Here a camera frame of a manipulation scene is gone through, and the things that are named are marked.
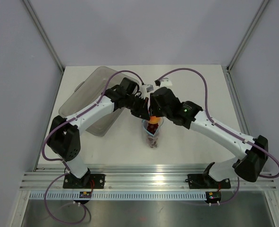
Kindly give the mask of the orange peach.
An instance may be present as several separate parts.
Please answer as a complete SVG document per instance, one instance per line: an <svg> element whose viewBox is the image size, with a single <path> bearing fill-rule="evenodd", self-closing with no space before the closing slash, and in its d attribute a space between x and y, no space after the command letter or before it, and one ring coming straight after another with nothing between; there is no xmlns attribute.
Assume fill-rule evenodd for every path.
<svg viewBox="0 0 279 227"><path fill-rule="evenodd" d="M161 120L161 117L150 116L149 124L158 124Z"/></svg>

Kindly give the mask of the red grape bunch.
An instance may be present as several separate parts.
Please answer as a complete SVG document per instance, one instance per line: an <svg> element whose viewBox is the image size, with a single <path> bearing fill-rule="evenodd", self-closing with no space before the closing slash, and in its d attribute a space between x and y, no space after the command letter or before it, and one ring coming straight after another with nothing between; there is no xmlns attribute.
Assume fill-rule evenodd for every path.
<svg viewBox="0 0 279 227"><path fill-rule="evenodd" d="M149 147L158 147L158 128L159 124L147 124L146 127L146 142Z"/></svg>

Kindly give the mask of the clear zip top bag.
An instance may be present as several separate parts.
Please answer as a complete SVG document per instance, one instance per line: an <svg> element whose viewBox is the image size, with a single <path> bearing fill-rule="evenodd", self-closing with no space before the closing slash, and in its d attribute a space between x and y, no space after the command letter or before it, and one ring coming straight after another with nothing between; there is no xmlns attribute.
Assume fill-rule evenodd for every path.
<svg viewBox="0 0 279 227"><path fill-rule="evenodd" d="M150 148L157 148L160 138L160 128L164 122L163 117L151 116L150 120L142 120L143 140Z"/></svg>

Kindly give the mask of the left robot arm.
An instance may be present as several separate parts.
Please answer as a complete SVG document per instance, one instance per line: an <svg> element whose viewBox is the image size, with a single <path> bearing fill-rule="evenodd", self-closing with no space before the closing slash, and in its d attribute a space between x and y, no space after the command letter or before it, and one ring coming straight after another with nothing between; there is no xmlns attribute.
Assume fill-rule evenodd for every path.
<svg viewBox="0 0 279 227"><path fill-rule="evenodd" d="M123 78L119 85L105 87L97 100L77 113L53 119L46 144L65 165L64 188L104 187L104 175L92 174L80 156L81 135L104 116L122 108L129 109L137 118L149 120L148 98L139 89L136 82Z"/></svg>

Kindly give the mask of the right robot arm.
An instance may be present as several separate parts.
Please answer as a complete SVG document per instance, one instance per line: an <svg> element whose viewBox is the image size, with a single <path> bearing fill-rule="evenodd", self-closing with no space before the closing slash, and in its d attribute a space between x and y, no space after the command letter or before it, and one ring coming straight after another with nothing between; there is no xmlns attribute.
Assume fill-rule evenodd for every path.
<svg viewBox="0 0 279 227"><path fill-rule="evenodd" d="M217 126L206 110L191 101L181 102L174 93L162 87L150 94L149 111L153 116L166 117L175 125L201 133L230 151L234 158L210 163L202 174L205 186L211 188L227 178L240 177L256 182L268 157L264 136L254 138L227 126Z"/></svg>

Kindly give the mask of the clear plastic tray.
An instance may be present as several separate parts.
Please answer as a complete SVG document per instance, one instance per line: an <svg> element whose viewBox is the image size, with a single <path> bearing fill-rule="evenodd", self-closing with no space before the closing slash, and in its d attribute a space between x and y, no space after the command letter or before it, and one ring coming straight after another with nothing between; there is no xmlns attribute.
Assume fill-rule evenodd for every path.
<svg viewBox="0 0 279 227"><path fill-rule="evenodd" d="M106 66L100 66L88 78L80 83L74 93L59 108L59 115L67 117L72 115L87 105L94 102L101 95L108 79L116 71ZM94 136L103 137L116 119L121 115L124 108L118 109L108 114L92 124L86 131Z"/></svg>

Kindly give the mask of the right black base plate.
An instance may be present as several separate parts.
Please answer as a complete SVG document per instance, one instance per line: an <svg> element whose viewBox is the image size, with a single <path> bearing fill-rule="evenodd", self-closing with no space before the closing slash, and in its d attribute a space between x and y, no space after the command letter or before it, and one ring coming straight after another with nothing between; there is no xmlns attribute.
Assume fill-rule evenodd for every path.
<svg viewBox="0 0 279 227"><path fill-rule="evenodd" d="M218 182L204 174L188 174L185 182L190 189L231 189L229 178Z"/></svg>

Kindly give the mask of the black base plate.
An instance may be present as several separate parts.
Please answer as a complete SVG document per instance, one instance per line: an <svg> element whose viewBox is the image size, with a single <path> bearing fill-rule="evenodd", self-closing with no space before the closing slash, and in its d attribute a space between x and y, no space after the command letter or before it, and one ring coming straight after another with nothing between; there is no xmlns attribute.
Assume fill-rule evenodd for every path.
<svg viewBox="0 0 279 227"><path fill-rule="evenodd" d="M190 189L231 189L229 178L218 182L204 174L188 174L185 182Z"/></svg>
<svg viewBox="0 0 279 227"><path fill-rule="evenodd" d="M82 178L77 178L73 174L64 177L64 189L103 189L105 185L105 174L90 174Z"/></svg>

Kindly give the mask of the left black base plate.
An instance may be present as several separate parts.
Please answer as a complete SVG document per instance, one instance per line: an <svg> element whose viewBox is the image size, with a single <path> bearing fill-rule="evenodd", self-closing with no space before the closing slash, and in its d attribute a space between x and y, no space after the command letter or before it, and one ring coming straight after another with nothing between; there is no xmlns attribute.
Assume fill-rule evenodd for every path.
<svg viewBox="0 0 279 227"><path fill-rule="evenodd" d="M105 185L105 174L90 174L82 178L77 178L73 174L64 177L64 189L103 189Z"/></svg>

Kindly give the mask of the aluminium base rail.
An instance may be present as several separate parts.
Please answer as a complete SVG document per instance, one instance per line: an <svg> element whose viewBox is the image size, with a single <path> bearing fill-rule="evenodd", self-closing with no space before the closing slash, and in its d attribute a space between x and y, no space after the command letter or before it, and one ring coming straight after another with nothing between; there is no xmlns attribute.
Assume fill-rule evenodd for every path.
<svg viewBox="0 0 279 227"><path fill-rule="evenodd" d="M105 175L105 191L188 191L188 174L201 173L205 164L111 166L90 164L94 174ZM25 172L20 190L43 190L64 173L62 164L38 164Z"/></svg>

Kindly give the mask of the right aluminium frame post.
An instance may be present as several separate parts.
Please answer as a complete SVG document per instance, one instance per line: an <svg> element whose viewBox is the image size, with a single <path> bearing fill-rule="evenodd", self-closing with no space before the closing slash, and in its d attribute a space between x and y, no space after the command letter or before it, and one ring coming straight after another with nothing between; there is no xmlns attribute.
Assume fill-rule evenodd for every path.
<svg viewBox="0 0 279 227"><path fill-rule="evenodd" d="M249 42L250 37L252 36L255 28L258 26L259 21L261 20L264 12L266 11L268 5L271 3L271 0L262 0L260 6L258 7L254 17L252 18L249 26L247 27L244 36L241 39L235 53L233 54L231 60L227 65L227 72L231 73L234 65L236 64L237 60L240 58L240 55L245 49L245 46Z"/></svg>

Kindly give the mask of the aluminium frame post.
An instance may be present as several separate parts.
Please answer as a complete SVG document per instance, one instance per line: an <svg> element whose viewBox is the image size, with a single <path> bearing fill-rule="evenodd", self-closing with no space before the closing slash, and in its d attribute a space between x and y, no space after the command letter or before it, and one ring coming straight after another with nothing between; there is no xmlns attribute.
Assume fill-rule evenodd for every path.
<svg viewBox="0 0 279 227"><path fill-rule="evenodd" d="M247 27L244 36L241 39L235 53L233 54L231 60L227 65L227 72L231 73L234 65L236 64L237 60L240 58L240 55L245 49L245 46L249 42L250 37L252 36L255 28L258 26L259 21L261 20L264 12L266 11L268 5L271 3L271 0L262 0L260 6L258 7L254 17L252 18L249 26Z"/></svg>
<svg viewBox="0 0 279 227"><path fill-rule="evenodd" d="M28 14L30 15L35 27L38 30L38 33L40 34L44 44L46 45L53 61L55 62L57 68L59 69L60 73L63 74L64 70L65 70L65 66L63 65L62 61L60 60L56 50L54 49L48 35L47 32L44 29L44 26L41 22L41 20L39 19L38 14L36 13L32 3L30 0L22 0L21 1L23 3L23 5L25 6Z"/></svg>

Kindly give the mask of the left aluminium frame post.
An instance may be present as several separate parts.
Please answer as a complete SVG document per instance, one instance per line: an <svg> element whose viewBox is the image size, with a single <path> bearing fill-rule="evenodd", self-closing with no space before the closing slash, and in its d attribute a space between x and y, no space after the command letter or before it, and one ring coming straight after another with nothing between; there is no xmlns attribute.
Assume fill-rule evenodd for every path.
<svg viewBox="0 0 279 227"><path fill-rule="evenodd" d="M48 35L47 32L44 29L44 26L41 22L41 20L39 19L38 14L36 13L32 3L30 0L22 0L21 1L23 3L23 5L25 6L28 14L30 15L35 27L38 30L38 33L40 34L44 44L46 45L53 61L55 62L57 68L59 69L60 73L63 74L64 70L65 70L65 66L63 65L62 61L60 60L56 50L54 49Z"/></svg>

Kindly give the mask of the right side aluminium rail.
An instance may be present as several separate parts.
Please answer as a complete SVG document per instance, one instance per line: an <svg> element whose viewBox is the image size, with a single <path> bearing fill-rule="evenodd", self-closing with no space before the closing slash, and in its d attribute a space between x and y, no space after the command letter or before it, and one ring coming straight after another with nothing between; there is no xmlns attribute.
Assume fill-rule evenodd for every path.
<svg viewBox="0 0 279 227"><path fill-rule="evenodd" d="M233 106L234 106L234 110L235 110L235 114L237 117L240 130L241 132L250 134L251 131L248 127L248 123L246 122L243 109L241 106L241 102L238 96L238 92L234 84L233 78L231 76L231 73L228 71L228 68L226 66L222 66L222 70L226 79L231 100L233 102ZM279 227L279 191L277 186L277 180L260 178L255 183L255 188L260 189L264 192L274 225L276 227Z"/></svg>

